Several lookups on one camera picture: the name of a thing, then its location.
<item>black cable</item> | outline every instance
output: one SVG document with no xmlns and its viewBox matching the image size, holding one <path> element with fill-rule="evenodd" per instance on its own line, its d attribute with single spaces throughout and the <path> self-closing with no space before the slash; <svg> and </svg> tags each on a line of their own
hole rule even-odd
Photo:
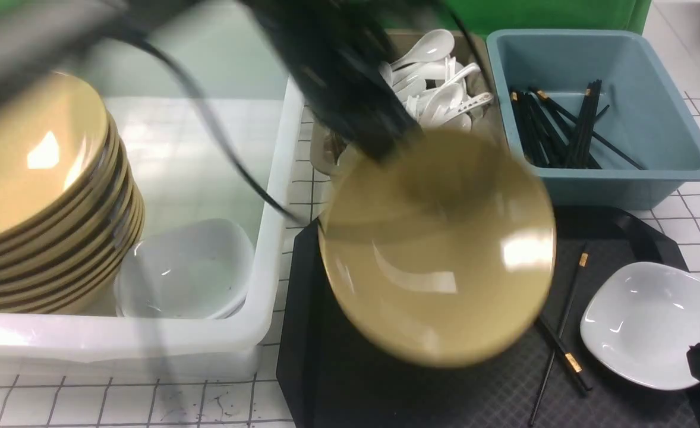
<svg viewBox="0 0 700 428">
<path fill-rule="evenodd" d="M 236 171 L 240 176 L 242 176 L 244 181 L 246 181 L 247 184 L 249 184 L 250 187 L 255 190 L 255 193 L 266 201 L 269 206 L 276 209 L 276 211 L 280 212 L 284 217 L 290 219 L 292 222 L 303 224 L 299 217 L 295 216 L 295 214 L 279 205 L 279 203 L 276 202 L 276 200 L 274 200 L 274 198 L 272 198 L 271 195 L 269 195 L 257 181 L 255 181 L 253 176 L 250 175 L 249 171 L 244 168 L 239 156 L 236 154 L 236 152 L 234 152 L 234 148 L 231 146 L 230 141 L 228 141 L 226 138 L 226 135 L 223 132 L 223 127 L 220 125 L 219 120 L 217 120 L 217 117 L 215 117 L 215 114 L 208 105 L 206 96 L 200 89 L 200 85 L 194 81 L 190 74 L 187 73 L 184 68 L 181 67 L 181 65 L 175 62 L 170 56 L 160 51 L 160 49 L 152 46 L 152 44 L 147 41 L 144 33 L 138 32 L 138 30 L 135 30 L 130 26 L 121 27 L 120 34 L 114 35 L 113 38 L 115 40 L 130 44 L 136 49 L 140 49 L 141 51 L 148 53 L 165 64 L 174 77 L 179 81 L 179 84 L 181 84 L 184 92 L 187 93 L 187 97 L 191 98 L 192 103 L 194 103 L 197 109 L 197 113 L 200 114 L 203 122 L 205 122 L 207 125 L 213 139 L 219 145 L 220 149 L 223 150 L 225 155 L 228 157 L 228 160 L 233 163 L 234 168 L 236 168 Z"/>
</svg>

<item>blue plastic bin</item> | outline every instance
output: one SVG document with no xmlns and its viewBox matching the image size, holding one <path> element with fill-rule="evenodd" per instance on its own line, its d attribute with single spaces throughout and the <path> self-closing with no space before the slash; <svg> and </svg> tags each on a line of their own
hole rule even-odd
<svg viewBox="0 0 700 428">
<path fill-rule="evenodd" d="M 685 181 L 700 181 L 700 130 L 643 37 L 611 30 L 500 30 L 488 37 L 488 52 L 514 155 L 524 159 L 509 86 L 537 86 L 576 116 L 588 82 L 600 78 L 599 108 L 611 108 L 595 131 L 646 168 L 637 170 L 597 139 L 590 154 L 602 170 L 530 165 L 555 204 L 651 209 Z"/>
</svg>

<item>white ceramic spoon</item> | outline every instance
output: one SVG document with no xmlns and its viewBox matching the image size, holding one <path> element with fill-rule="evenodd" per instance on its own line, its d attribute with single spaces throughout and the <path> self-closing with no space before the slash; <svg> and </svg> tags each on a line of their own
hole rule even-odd
<svg viewBox="0 0 700 428">
<path fill-rule="evenodd" d="M 454 65 L 458 68 L 458 71 L 463 68 L 463 65 Z M 419 62 L 418 64 L 411 65 L 410 67 L 405 67 L 403 70 L 393 71 L 393 83 L 399 84 L 404 81 L 410 81 L 417 77 L 421 77 L 427 80 L 434 81 L 444 81 L 445 73 L 447 72 L 447 66 L 443 61 L 437 62 Z"/>
<path fill-rule="evenodd" d="M 449 84 L 443 86 L 436 95 L 434 95 L 429 103 L 424 107 L 421 116 L 418 117 L 418 122 L 423 127 L 438 127 L 444 124 L 441 122 L 438 125 L 434 124 L 434 120 L 445 116 L 445 113 L 451 109 L 451 106 L 457 106 L 463 100 L 463 87 L 459 84 Z"/>
<path fill-rule="evenodd" d="M 393 70 L 413 62 L 432 62 L 445 58 L 453 51 L 456 40 L 448 30 L 432 30 L 420 38 L 399 60 L 391 64 Z"/>
<path fill-rule="evenodd" d="M 393 85 L 393 68 L 390 67 L 390 64 L 382 62 L 379 65 L 379 74 L 382 75 L 382 78 L 388 85 Z"/>
<path fill-rule="evenodd" d="M 421 92 L 421 99 L 419 102 L 423 103 L 424 108 L 426 108 L 427 103 L 434 98 L 437 93 L 442 90 L 444 87 L 447 87 L 451 84 L 454 84 L 458 81 L 464 80 L 466 76 L 472 74 L 472 73 L 478 73 L 480 71 L 480 66 L 476 65 L 475 63 L 471 63 L 464 68 L 462 68 L 458 73 L 456 73 L 452 78 L 448 79 L 448 81 L 445 82 L 440 87 L 434 87 L 433 89 L 427 89 L 424 92 Z M 463 89 L 466 89 L 466 84 L 460 84 Z"/>
<path fill-rule="evenodd" d="M 400 100 L 400 102 L 402 103 L 405 100 L 407 100 L 408 97 L 415 97 L 416 95 L 421 94 L 421 92 L 423 92 L 426 88 L 427 82 L 424 81 L 423 78 L 418 78 L 412 81 L 408 86 L 404 87 L 403 89 L 396 90 L 395 95 L 398 97 L 398 100 Z"/>
<path fill-rule="evenodd" d="M 439 127 L 450 120 L 455 119 L 459 114 L 469 113 L 475 108 L 480 106 L 488 105 L 493 100 L 493 95 L 489 92 L 482 92 L 480 95 L 469 98 L 468 100 L 461 103 L 457 108 L 449 109 L 447 112 L 440 111 L 440 115 L 434 116 L 431 119 L 431 127 Z"/>
</svg>

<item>chopstick with gold tip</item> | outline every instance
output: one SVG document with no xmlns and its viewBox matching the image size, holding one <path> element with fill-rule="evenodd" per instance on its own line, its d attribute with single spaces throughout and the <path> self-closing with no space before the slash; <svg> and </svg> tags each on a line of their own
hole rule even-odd
<svg viewBox="0 0 700 428">
<path fill-rule="evenodd" d="M 564 344 L 562 343 L 561 338 L 562 335 L 564 334 L 564 328 L 567 326 L 567 320 L 569 319 L 569 312 L 572 309 L 572 303 L 575 301 L 575 292 L 576 292 L 576 284 L 578 283 L 578 277 L 580 276 L 580 272 L 585 270 L 587 263 L 588 263 L 588 243 L 585 242 L 583 244 L 583 249 L 580 254 L 580 259 L 575 265 L 575 271 L 572 274 L 572 281 L 571 284 L 569 285 L 569 291 L 567 292 L 567 301 L 564 303 L 564 312 L 562 313 L 562 320 L 559 322 L 559 330 L 557 330 L 556 334 L 553 333 L 553 330 L 551 330 L 551 327 L 548 325 L 548 322 L 546 322 L 544 319 L 538 319 L 540 322 L 538 324 L 540 325 L 541 328 L 543 328 L 544 331 L 547 331 L 546 336 L 553 336 L 554 339 L 557 339 L 557 344 L 554 346 L 554 348 L 557 349 L 556 352 L 559 352 L 562 354 L 562 357 L 564 360 L 567 362 L 567 367 L 571 367 L 573 371 L 575 371 L 575 379 L 578 379 L 578 386 L 581 387 L 581 393 L 582 395 L 586 395 L 592 387 L 590 387 L 589 382 L 584 381 L 581 373 L 582 373 L 582 368 L 580 367 L 579 364 L 572 365 L 572 361 L 575 361 L 575 358 L 573 355 L 570 354 L 570 358 L 566 357 L 567 352 L 564 352 L 564 349 L 559 350 L 559 345 L 561 347 L 564 347 Z M 532 408 L 532 414 L 529 415 L 529 422 L 527 425 L 532 426 L 535 424 L 535 418 L 537 417 L 538 410 L 540 409 L 540 403 L 543 401 L 543 395 L 546 392 L 546 385 L 548 385 L 548 377 L 551 376 L 551 369 L 553 369 L 553 363 L 556 360 L 556 352 L 551 352 L 551 356 L 548 357 L 548 363 L 546 363 L 546 373 L 543 376 L 543 382 L 540 384 L 540 389 L 538 390 L 538 395 L 535 398 L 535 406 Z"/>
</svg>

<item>black tray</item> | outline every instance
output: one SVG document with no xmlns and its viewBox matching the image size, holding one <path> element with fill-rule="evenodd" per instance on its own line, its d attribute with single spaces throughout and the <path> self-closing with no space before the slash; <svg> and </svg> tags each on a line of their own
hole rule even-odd
<svg viewBox="0 0 700 428">
<path fill-rule="evenodd" d="M 594 390 L 581 398 L 557 362 L 535 426 L 699 426 L 692 411 L 700 387 L 658 392 L 603 367 L 580 339 L 579 320 L 600 285 L 624 265 L 655 261 L 686 269 L 675 242 L 627 212 L 556 209 L 557 254 L 543 313 L 557 325 L 584 242 L 587 268 L 578 278 L 564 339 L 589 371 Z M 404 363 L 366 341 L 342 314 L 323 270 L 314 224 L 295 239 L 276 377 L 298 427 L 466 428 L 526 426 L 551 350 L 530 328 L 507 351 L 464 369 Z M 696 396 L 689 402 L 689 396 Z"/>
</svg>

